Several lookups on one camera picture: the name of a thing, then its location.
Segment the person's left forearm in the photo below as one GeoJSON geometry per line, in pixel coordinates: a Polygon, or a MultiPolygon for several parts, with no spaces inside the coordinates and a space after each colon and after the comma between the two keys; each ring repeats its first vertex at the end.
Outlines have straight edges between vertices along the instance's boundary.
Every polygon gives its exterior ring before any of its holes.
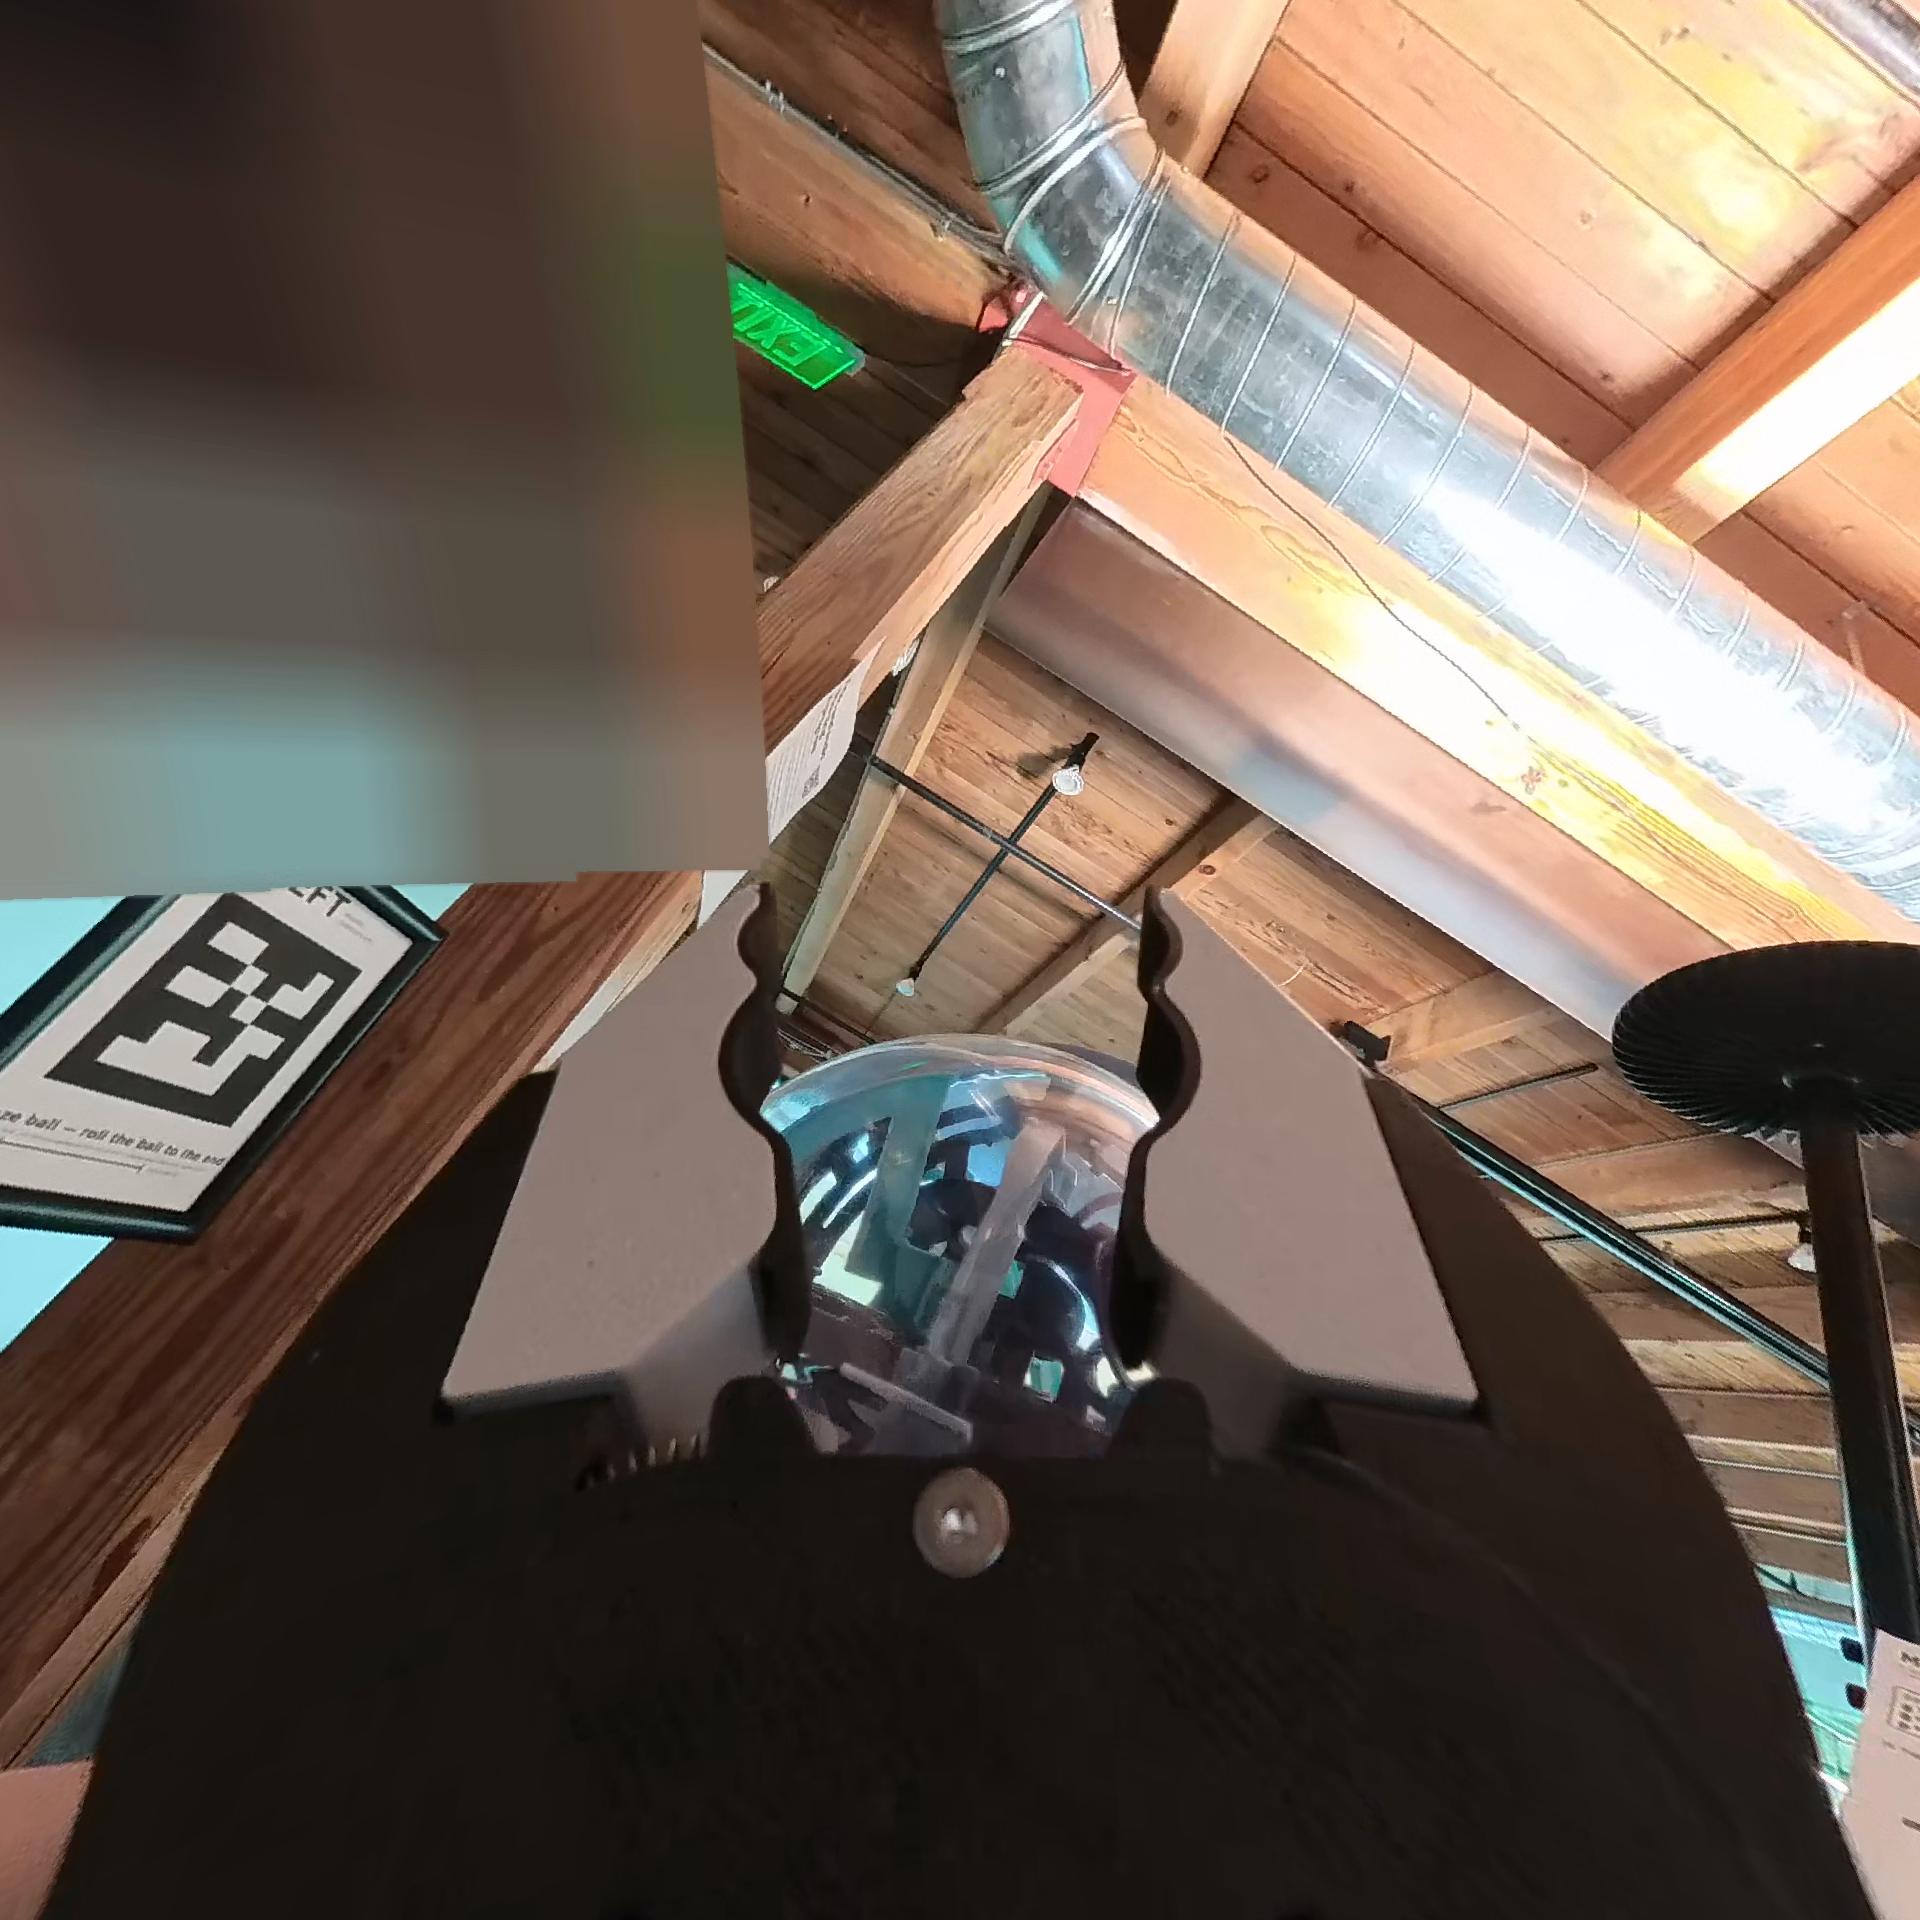
{"type": "Polygon", "coordinates": [[[3,1772],[3,1918],[40,1913],[88,1774],[88,1759],[3,1772]]]}

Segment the clear plastic maze ball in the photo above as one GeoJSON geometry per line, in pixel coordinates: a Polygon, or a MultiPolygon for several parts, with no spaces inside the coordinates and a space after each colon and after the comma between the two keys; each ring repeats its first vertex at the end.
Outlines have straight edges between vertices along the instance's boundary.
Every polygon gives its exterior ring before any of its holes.
{"type": "Polygon", "coordinates": [[[826,1455],[1107,1453],[1136,1382],[1108,1308],[1124,1177],[1157,1120],[1083,1047],[854,1048],[764,1101],[812,1281],[787,1397],[826,1455]]]}

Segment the framed marker sign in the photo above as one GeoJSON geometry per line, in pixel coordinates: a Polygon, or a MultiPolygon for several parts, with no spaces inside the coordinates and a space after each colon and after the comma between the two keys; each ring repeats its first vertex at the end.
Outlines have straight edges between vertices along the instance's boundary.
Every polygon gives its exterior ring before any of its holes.
{"type": "Polygon", "coordinates": [[[202,1237],[442,941],[394,887],[122,897],[4,1006],[4,1228],[202,1237]]]}

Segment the silver spiral air duct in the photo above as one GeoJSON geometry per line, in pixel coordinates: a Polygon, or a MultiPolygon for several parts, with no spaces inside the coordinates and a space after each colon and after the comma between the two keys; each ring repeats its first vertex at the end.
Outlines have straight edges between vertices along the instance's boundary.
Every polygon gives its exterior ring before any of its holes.
{"type": "Polygon", "coordinates": [[[932,6],[1022,276],[1164,386],[1915,921],[1915,718],[1164,153],[1112,6],[932,6]]]}

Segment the green exit sign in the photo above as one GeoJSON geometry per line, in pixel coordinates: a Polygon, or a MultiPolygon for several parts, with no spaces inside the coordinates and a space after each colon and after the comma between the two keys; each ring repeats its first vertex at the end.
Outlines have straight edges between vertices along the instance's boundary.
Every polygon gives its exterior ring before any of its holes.
{"type": "Polygon", "coordinates": [[[818,392],[867,365],[864,350],[802,298],[735,261],[727,263],[732,328],[739,344],[818,392]]]}

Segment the black round floor lamp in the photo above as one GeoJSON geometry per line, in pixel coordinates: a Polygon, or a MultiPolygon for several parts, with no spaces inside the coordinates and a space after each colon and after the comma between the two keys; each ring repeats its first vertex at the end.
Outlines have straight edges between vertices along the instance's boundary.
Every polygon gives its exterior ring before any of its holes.
{"type": "Polygon", "coordinates": [[[1917,1641],[1914,1441],[1868,1204],[1863,1141],[1917,1122],[1917,948],[1782,943],[1635,994],[1622,1078],[1695,1126],[1799,1143],[1863,1646],[1917,1641]]]}

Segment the white paper label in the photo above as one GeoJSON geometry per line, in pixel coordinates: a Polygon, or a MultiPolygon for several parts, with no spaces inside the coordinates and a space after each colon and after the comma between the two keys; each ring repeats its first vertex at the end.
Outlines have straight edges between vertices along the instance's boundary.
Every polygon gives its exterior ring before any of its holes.
{"type": "Polygon", "coordinates": [[[765,756],[765,825],[775,841],[848,754],[869,665],[850,671],[790,726],[765,756]]]}

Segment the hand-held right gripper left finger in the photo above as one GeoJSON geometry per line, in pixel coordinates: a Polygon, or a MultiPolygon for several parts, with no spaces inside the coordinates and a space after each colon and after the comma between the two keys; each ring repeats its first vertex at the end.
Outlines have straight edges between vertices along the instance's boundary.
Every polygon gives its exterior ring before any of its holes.
{"type": "Polygon", "coordinates": [[[800,1352],[797,1181],[760,1113],[778,982],[775,895],[740,888],[559,1058],[445,1404],[706,1418],[800,1352]]]}

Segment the white paper sign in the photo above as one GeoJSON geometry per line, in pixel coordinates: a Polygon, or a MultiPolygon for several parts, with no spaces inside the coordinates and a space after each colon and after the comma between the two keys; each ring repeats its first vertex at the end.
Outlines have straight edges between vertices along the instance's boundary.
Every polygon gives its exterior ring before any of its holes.
{"type": "Polygon", "coordinates": [[[1882,1629],[1840,1823],[1878,1918],[1917,1918],[1917,1646],[1882,1629]]]}

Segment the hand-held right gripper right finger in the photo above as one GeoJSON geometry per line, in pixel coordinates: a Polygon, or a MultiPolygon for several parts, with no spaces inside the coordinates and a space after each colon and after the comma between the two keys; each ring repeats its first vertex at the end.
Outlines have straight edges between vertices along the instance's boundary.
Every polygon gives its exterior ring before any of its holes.
{"type": "Polygon", "coordinates": [[[1223,1449],[1317,1404],[1460,1417],[1479,1392],[1363,1068],[1187,901],[1142,901],[1118,1356],[1223,1449]]]}

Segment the black twin bulb light bar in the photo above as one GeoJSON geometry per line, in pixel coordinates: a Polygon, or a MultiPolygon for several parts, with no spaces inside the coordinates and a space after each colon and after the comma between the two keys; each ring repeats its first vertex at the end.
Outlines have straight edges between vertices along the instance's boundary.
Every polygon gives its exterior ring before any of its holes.
{"type": "Polygon", "coordinates": [[[942,816],[946,816],[948,820],[967,828],[968,832],[979,834],[981,839],[990,841],[991,848],[994,848],[991,856],[981,868],[981,876],[975,876],[972,880],[968,888],[962,894],[962,901],[948,911],[944,924],[935,930],[935,934],[922,948],[914,965],[895,980],[895,984],[893,984],[895,996],[914,999],[919,994],[919,980],[922,980],[922,973],[923,973],[927,960],[932,957],[932,953],[939,951],[939,946],[956,930],[956,926],[972,909],[972,905],[981,897],[987,881],[1000,873],[1000,868],[1006,866],[1007,858],[1015,858],[1015,862],[1023,863],[1028,871],[1034,871],[1034,873],[1042,876],[1047,881],[1061,887],[1071,897],[1080,901],[1083,905],[1094,908],[1096,914],[1108,917],[1108,919],[1118,917],[1115,908],[1108,908],[1107,903],[1102,903],[1087,887],[1068,878],[1062,871],[1059,871],[1055,866],[1052,866],[1050,862],[1044,862],[1040,855],[1031,853],[1023,846],[1023,836],[1040,820],[1040,816],[1042,816],[1042,812],[1047,808],[1050,801],[1062,800],[1062,798],[1074,798],[1086,789],[1086,767],[1087,767],[1087,761],[1091,761],[1094,748],[1096,748],[1096,734],[1086,734],[1068,750],[1068,754],[1052,769],[1052,774],[1047,776],[1047,784],[1042,785],[1042,790],[1031,801],[1031,807],[1027,808],[1027,813],[1022,816],[1022,820],[1016,822],[1016,828],[1010,834],[997,832],[994,828],[987,828],[974,813],[964,812],[962,807],[957,807],[948,798],[939,794],[936,790],[925,785],[922,780],[908,774],[903,767],[895,767],[892,761],[884,761],[884,759],[877,759],[877,756],[871,759],[871,769],[872,772],[879,772],[882,776],[887,776],[887,781],[900,785],[911,798],[919,798],[925,804],[932,804],[942,816]]]}

